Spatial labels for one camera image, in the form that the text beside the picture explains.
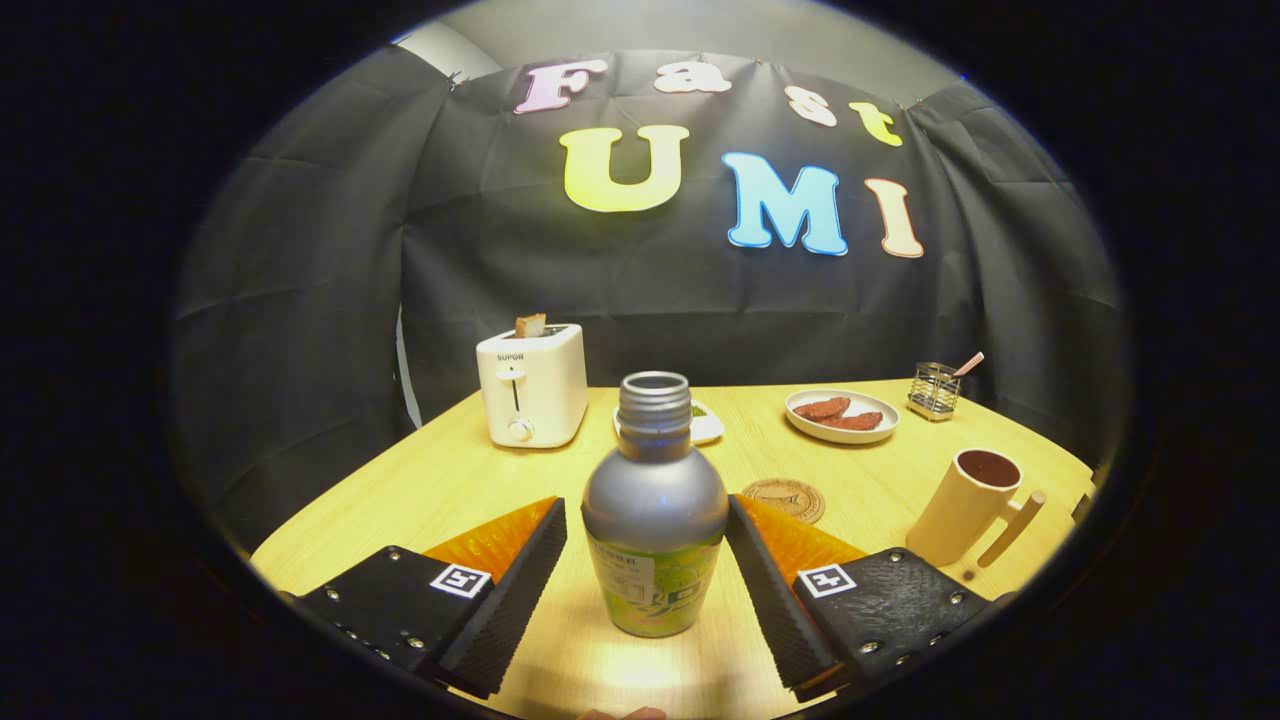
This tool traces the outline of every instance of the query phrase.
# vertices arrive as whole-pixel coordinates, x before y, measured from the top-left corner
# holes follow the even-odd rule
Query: utensil holder
[[[955,372],[938,363],[916,363],[906,406],[928,420],[950,420],[960,402],[960,378]]]

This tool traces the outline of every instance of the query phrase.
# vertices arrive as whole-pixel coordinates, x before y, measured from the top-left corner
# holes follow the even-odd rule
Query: yellow letter u
[[[564,159],[564,193],[596,213],[648,210],[671,200],[680,190],[680,141],[689,129],[680,126],[645,126],[636,135],[649,141],[649,177],[618,184],[609,177],[612,146],[622,137],[617,128],[588,128],[561,136]]]

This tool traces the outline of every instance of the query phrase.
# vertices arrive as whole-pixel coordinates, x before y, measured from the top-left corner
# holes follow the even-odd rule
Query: bottle label
[[[723,530],[675,552],[636,553],[588,533],[595,575],[609,619],[643,637],[676,634],[694,624],[703,605]]]

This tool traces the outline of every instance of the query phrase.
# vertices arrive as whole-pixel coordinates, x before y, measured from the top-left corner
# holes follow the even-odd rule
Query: spoon
[[[979,352],[979,354],[974,355],[973,357],[970,357],[970,359],[969,359],[969,361],[968,361],[968,363],[965,363],[964,365],[961,365],[961,366],[960,366],[960,369],[959,369],[959,370],[956,370],[956,372],[955,372],[955,373],[954,373],[954,374],[952,374],[951,377],[952,377],[952,378],[959,378],[960,375],[963,375],[963,374],[968,373],[968,372],[969,372],[969,370],[972,370],[972,369],[973,369],[973,368],[974,368],[974,366],[975,366],[975,365],[977,365],[978,363],[982,363],[982,359],[983,359],[983,357],[986,357],[986,355],[983,355],[982,352]]]

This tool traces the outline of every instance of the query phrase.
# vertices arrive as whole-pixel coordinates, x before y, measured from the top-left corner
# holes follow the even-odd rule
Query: white plate
[[[694,407],[700,407],[703,413],[707,413],[700,418],[695,416],[694,421],[689,424],[689,439],[694,445],[704,445],[724,434],[724,423],[721,423],[719,418],[709,407],[696,400],[694,401]],[[613,432],[622,432],[622,424],[618,423],[617,407],[613,409]]]
[[[860,415],[863,413],[881,413],[884,418],[881,420],[879,425],[876,425],[874,430],[845,430],[841,428],[822,425],[819,423],[814,423],[813,420],[805,420],[795,413],[795,409],[801,405],[831,400],[833,397],[849,398],[849,410],[845,410],[846,418],[851,415]],[[870,442],[879,442],[893,434],[893,429],[897,428],[899,415],[897,410],[888,402],[860,392],[849,392],[847,389],[803,389],[800,392],[794,392],[790,397],[787,397],[787,419],[791,420],[791,424],[795,425],[796,429],[818,439],[844,445],[867,445]]]

